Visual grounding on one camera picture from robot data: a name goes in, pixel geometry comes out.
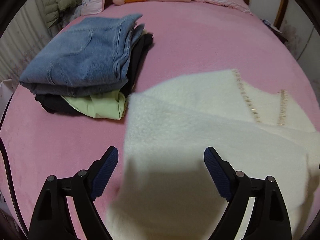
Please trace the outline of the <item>white fluffy cardigan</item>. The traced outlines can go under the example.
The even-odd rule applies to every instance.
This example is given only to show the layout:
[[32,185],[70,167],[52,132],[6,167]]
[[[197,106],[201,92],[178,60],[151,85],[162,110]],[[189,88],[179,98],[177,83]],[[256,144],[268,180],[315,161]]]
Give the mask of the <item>white fluffy cardigan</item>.
[[114,239],[208,239],[231,202],[220,161],[280,187],[294,238],[319,179],[319,132],[285,90],[240,73],[182,75],[129,99],[124,176],[108,208]]

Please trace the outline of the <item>folded light green garment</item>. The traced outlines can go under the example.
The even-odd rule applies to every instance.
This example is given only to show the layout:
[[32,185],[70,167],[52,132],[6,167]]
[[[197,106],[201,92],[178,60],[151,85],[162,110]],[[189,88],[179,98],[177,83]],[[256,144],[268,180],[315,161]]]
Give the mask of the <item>folded light green garment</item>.
[[120,90],[82,97],[62,96],[76,111],[95,119],[120,120],[126,110],[126,97]]

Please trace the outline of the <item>floral wardrobe door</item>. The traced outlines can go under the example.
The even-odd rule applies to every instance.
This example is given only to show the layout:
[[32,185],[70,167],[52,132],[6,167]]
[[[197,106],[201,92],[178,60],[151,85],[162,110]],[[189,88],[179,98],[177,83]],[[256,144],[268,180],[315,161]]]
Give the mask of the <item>floral wardrobe door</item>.
[[312,82],[319,83],[319,33],[295,0],[271,0],[274,26],[286,47]]

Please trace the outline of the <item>white curtain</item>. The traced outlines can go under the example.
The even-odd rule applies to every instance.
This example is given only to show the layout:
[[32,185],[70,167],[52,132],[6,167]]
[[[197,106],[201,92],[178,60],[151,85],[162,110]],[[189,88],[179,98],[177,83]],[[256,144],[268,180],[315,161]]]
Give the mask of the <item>white curtain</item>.
[[20,75],[39,51],[59,32],[44,20],[44,0],[27,0],[1,37],[1,81],[18,84]]

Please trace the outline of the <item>folded black garment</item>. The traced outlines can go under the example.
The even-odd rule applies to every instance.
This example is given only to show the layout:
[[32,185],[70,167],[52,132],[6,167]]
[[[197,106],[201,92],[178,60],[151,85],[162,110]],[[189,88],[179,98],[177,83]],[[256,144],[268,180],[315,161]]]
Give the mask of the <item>folded black garment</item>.
[[[153,34],[145,31],[132,48],[130,64],[126,75],[128,82],[120,89],[120,92],[126,97],[126,103],[127,98],[131,94],[136,83],[136,79],[140,68],[143,65],[144,59],[152,45]],[[60,95],[36,95],[35,100],[50,114],[58,113],[72,116],[84,115],[73,109]]]

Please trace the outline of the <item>dark wooden nightstand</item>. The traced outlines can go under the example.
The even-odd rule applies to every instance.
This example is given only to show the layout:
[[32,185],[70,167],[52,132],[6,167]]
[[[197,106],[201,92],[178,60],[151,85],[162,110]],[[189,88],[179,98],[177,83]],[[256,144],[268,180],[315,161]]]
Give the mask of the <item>dark wooden nightstand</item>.
[[286,42],[288,42],[288,39],[284,37],[283,33],[277,28],[274,26],[273,29],[269,28],[273,33],[274,35],[276,35],[277,38],[279,38],[279,40],[285,44]]

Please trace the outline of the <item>items on nightstand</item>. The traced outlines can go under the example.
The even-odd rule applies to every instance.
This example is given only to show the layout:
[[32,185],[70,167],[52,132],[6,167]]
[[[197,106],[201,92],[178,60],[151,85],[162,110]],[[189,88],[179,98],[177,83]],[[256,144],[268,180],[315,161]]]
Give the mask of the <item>items on nightstand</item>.
[[267,27],[273,29],[274,26],[272,23],[270,23],[268,20],[262,20],[263,24],[266,25]]

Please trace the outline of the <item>folded blue jeans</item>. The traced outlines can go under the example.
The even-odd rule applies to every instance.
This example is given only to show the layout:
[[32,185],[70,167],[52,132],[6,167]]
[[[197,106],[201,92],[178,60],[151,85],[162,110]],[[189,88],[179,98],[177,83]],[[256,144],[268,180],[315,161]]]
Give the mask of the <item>folded blue jeans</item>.
[[144,30],[141,14],[87,17],[57,34],[28,64],[20,85],[35,95],[81,97],[121,89],[133,45]]

